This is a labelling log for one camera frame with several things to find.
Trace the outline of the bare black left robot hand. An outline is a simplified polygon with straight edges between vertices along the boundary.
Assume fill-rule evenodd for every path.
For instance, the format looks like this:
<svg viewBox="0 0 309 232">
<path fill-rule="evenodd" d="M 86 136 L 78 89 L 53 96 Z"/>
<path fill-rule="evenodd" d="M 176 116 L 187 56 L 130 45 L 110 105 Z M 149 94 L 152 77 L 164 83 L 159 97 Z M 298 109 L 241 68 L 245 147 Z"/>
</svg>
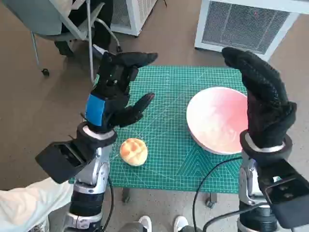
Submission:
<svg viewBox="0 0 309 232">
<path fill-rule="evenodd" d="M 129 106 L 130 83 L 135 81 L 139 68 L 157 58 L 157 53 L 104 53 L 85 107 L 84 119 L 90 130 L 105 133 L 134 124 L 143 117 L 155 95 L 147 93 Z"/>
</svg>

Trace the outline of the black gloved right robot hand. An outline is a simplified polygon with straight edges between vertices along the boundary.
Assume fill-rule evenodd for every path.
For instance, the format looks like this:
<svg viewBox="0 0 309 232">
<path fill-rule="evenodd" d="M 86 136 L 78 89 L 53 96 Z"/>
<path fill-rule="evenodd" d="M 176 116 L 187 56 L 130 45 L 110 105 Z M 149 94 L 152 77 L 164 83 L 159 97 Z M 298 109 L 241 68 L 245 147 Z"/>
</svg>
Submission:
<svg viewBox="0 0 309 232">
<path fill-rule="evenodd" d="M 289 101 L 280 73 L 249 51 L 222 49 L 227 66 L 241 72 L 248 97 L 248 133 L 258 148 L 280 146 L 296 119 L 297 104 Z"/>
</svg>

